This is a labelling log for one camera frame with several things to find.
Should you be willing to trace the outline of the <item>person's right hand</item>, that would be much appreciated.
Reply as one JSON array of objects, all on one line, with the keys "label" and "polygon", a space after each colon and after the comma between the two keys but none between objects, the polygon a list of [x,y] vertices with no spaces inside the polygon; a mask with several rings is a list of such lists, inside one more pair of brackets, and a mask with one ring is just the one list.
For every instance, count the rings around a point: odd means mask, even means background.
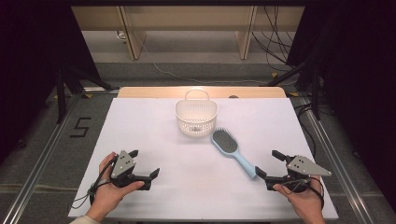
[{"label": "person's right hand", "polygon": [[288,188],[275,184],[273,189],[283,196],[292,204],[295,213],[304,220],[306,217],[323,217],[322,204],[319,195],[321,194],[321,181],[319,175],[311,176],[311,187],[301,193],[291,192]]}]

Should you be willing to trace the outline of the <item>black curtain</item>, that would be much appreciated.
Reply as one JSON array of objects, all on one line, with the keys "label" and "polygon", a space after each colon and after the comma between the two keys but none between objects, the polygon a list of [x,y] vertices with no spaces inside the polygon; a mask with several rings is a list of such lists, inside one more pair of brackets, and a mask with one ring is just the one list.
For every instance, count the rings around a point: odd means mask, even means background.
[{"label": "black curtain", "polygon": [[325,35],[323,88],[371,177],[396,210],[396,0],[305,0],[289,62],[297,64]]},{"label": "black curtain", "polygon": [[0,164],[25,136],[59,74],[99,78],[70,6],[0,0]]}]

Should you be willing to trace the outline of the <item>light wooden desk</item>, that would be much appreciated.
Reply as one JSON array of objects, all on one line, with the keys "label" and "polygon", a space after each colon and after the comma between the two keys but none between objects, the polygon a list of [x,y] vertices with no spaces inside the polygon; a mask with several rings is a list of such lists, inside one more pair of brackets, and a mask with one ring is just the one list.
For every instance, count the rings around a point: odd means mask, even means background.
[{"label": "light wooden desk", "polygon": [[295,32],[303,7],[73,7],[82,31],[123,31],[130,56],[139,58],[148,31],[231,31],[240,58],[254,31]]}]

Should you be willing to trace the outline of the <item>light blue hairbrush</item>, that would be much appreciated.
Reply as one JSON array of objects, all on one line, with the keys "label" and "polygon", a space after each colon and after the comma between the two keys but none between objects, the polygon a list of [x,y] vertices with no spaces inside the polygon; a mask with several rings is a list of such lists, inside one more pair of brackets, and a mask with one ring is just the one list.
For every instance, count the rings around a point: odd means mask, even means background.
[{"label": "light blue hairbrush", "polygon": [[231,132],[217,128],[212,133],[211,141],[223,155],[235,158],[251,178],[256,176],[255,167],[239,153],[238,142]]}]

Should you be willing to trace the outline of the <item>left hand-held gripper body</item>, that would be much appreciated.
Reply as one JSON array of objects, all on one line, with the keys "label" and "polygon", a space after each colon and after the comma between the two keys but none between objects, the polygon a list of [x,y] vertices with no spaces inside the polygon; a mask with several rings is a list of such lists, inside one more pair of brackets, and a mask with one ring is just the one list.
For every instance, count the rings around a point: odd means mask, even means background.
[{"label": "left hand-held gripper body", "polygon": [[140,190],[150,190],[152,179],[149,176],[134,175],[135,161],[129,155],[130,152],[122,150],[116,157],[116,161],[110,172],[110,181],[118,188],[124,188],[130,184],[142,181],[144,185]]}]

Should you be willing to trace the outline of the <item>white plastic basket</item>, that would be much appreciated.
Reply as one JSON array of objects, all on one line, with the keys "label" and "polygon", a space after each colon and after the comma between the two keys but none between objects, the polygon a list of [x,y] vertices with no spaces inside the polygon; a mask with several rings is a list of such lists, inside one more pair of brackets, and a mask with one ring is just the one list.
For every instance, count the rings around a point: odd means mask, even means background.
[{"label": "white plastic basket", "polygon": [[200,88],[188,90],[175,105],[179,130],[193,138],[205,137],[213,132],[218,112],[218,104]]}]

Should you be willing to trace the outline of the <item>black tripod stand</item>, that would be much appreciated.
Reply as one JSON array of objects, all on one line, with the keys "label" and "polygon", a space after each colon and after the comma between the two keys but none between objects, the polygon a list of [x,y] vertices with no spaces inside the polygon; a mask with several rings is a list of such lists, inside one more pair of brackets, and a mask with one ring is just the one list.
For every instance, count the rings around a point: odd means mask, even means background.
[{"label": "black tripod stand", "polygon": [[296,74],[300,75],[296,84],[298,90],[305,90],[308,85],[311,85],[311,109],[316,120],[320,120],[318,112],[319,65],[317,63],[310,63],[305,60],[289,72],[270,81],[266,84],[266,87],[274,87]]},{"label": "black tripod stand", "polygon": [[66,116],[66,97],[64,87],[67,87],[73,94],[81,94],[84,92],[84,88],[80,82],[82,79],[88,79],[91,83],[105,89],[106,91],[115,91],[119,89],[119,87],[112,86],[104,82],[101,78],[90,75],[75,66],[68,64],[62,65],[56,73],[58,123],[61,123]]}]

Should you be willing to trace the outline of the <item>white table cover sheet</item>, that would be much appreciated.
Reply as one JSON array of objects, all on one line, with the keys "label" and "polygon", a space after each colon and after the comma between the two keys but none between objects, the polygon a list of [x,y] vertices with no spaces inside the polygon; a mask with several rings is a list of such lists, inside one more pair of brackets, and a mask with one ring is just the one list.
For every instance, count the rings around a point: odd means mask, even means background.
[{"label": "white table cover sheet", "polygon": [[[217,124],[237,139],[239,151],[268,175],[286,174],[273,157],[309,157],[311,151],[288,98],[218,99]],[[158,171],[148,190],[123,198],[110,217],[141,221],[280,221],[296,215],[288,200],[250,177],[209,137],[191,138],[177,127],[173,98],[112,101],[91,160],[78,188],[86,194],[98,165],[110,152],[137,151],[136,175]]]}]

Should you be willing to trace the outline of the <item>aluminium floor rail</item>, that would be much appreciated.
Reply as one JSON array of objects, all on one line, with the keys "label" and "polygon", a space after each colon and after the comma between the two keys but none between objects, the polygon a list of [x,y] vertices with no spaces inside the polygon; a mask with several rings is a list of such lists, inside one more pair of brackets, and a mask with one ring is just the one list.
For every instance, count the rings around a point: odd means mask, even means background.
[{"label": "aluminium floor rail", "polygon": [[311,101],[307,96],[295,100],[296,114],[308,139],[314,159],[319,164],[329,165],[331,177],[324,181],[333,200],[335,210],[342,224],[375,224],[368,203],[354,182],[352,173],[343,162],[345,158],[337,151],[321,119],[314,115]]},{"label": "aluminium floor rail", "polygon": [[36,184],[44,173],[50,158],[64,133],[64,127],[69,121],[71,113],[76,107],[79,99],[79,95],[74,95],[70,98],[69,103],[67,104],[68,108],[66,109],[64,116],[55,123],[46,145],[40,151],[40,155],[35,161],[35,166],[29,171],[29,175],[23,184],[19,188],[16,188],[18,194],[7,210],[5,217],[0,220],[0,224],[18,224],[21,215],[35,191]]}]

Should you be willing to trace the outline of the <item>person's left hand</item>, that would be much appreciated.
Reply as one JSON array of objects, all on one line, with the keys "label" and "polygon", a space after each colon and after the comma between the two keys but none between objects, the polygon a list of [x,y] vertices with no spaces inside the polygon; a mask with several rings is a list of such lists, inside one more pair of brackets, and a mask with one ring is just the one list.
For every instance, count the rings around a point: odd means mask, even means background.
[{"label": "person's left hand", "polygon": [[124,188],[118,188],[111,183],[104,184],[97,189],[95,199],[85,215],[101,223],[118,206],[124,196],[140,189],[143,185],[142,181],[134,182]]}]

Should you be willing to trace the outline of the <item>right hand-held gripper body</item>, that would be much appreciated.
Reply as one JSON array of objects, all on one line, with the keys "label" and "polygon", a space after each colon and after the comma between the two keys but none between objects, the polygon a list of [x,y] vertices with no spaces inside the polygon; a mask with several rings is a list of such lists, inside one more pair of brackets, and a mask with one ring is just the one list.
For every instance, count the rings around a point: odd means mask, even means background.
[{"label": "right hand-held gripper body", "polygon": [[291,192],[300,193],[310,187],[312,175],[332,175],[330,171],[317,165],[305,156],[286,156],[287,174],[281,177],[267,176],[264,181],[268,190],[274,190],[273,186],[280,184],[288,188]]}]

